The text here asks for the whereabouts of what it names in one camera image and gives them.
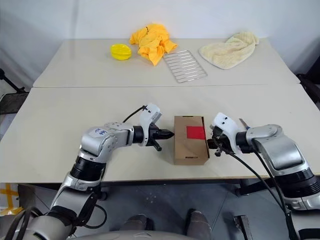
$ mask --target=cardboard box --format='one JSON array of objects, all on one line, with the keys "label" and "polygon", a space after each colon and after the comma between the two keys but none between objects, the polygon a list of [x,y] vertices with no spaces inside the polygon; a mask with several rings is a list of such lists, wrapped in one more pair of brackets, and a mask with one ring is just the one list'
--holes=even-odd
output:
[{"label": "cardboard box", "polygon": [[174,164],[204,165],[209,159],[203,116],[174,117]]}]

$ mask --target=yellow bowl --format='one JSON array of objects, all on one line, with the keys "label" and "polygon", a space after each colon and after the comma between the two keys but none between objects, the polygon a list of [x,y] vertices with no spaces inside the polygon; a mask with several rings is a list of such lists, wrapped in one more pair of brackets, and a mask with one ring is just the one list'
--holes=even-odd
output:
[{"label": "yellow bowl", "polygon": [[127,60],[131,57],[131,49],[125,44],[117,43],[110,47],[111,56],[117,60]]}]

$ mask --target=cream towel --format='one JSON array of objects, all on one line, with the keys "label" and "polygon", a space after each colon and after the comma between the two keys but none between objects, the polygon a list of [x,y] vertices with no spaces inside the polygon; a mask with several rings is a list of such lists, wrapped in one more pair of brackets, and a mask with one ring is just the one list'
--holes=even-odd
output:
[{"label": "cream towel", "polygon": [[226,42],[211,43],[199,49],[200,55],[221,69],[230,69],[246,60],[259,44],[252,32],[240,32]]}]

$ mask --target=white table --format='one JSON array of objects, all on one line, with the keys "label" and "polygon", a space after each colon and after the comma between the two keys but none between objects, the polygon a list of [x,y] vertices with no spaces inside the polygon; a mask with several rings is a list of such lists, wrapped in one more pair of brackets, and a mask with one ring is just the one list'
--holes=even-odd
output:
[{"label": "white table", "polygon": [[[300,84],[193,87],[33,88],[0,142],[0,182],[59,183],[77,157],[82,133],[106,122],[122,121],[152,102],[163,116],[160,128],[174,129],[174,116],[204,116],[207,138],[218,112],[240,125],[279,124],[295,140],[312,170],[320,174],[320,111]],[[137,125],[138,116],[129,121]],[[173,165],[173,138],[159,141],[162,151],[137,144],[114,151],[104,181],[230,179],[253,174],[223,154],[204,166]],[[253,154],[241,156],[259,174]]]},{"label": "white table", "polygon": [[211,65],[198,49],[225,39],[173,39],[175,51],[190,50],[208,76],[178,83],[162,59],[157,66],[137,54],[131,45],[132,57],[118,61],[111,57],[110,46],[128,39],[86,39],[63,42],[50,64],[34,82],[37,88],[65,87],[160,87],[221,85],[282,85],[299,83],[267,39],[261,39],[253,54],[234,68],[223,70]]}]

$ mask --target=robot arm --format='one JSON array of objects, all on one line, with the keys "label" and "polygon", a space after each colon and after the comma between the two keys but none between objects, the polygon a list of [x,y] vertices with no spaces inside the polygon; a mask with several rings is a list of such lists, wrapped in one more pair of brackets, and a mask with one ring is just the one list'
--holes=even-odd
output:
[{"label": "robot arm", "polygon": [[211,124],[209,148],[234,154],[261,153],[275,182],[283,194],[289,215],[288,228],[297,238],[320,238],[320,183],[312,173],[297,144],[287,137],[279,125],[268,124],[241,131],[228,116],[219,113]]},{"label": "robot arm", "polygon": [[161,115],[160,109],[150,103],[144,107],[138,126],[111,122],[87,130],[82,136],[75,164],[66,174],[50,211],[30,222],[23,239],[65,240],[77,226],[85,226],[101,197],[100,183],[112,152],[132,144],[154,146],[161,151],[156,140],[174,135],[155,125]]}]

